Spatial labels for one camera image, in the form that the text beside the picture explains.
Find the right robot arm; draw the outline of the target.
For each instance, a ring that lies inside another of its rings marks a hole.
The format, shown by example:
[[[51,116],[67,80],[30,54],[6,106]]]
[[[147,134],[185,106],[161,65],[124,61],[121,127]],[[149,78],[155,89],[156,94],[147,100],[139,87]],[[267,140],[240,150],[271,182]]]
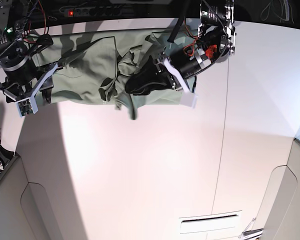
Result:
[[[31,35],[32,16],[43,16],[43,34]],[[53,88],[55,62],[35,63],[34,57],[53,45],[48,20],[40,0],[0,0],[0,68],[5,73],[0,92],[7,103],[22,107],[30,105],[30,98],[42,92],[44,97]]]

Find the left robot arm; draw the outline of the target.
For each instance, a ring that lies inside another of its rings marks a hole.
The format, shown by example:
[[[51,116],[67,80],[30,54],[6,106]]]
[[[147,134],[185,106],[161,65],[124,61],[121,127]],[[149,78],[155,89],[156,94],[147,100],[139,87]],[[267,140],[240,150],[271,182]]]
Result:
[[[153,91],[176,90],[194,93],[197,75],[235,52],[234,1],[200,2],[200,24],[192,32],[183,12],[166,40],[152,45],[138,73],[126,82],[124,90],[134,96]]]

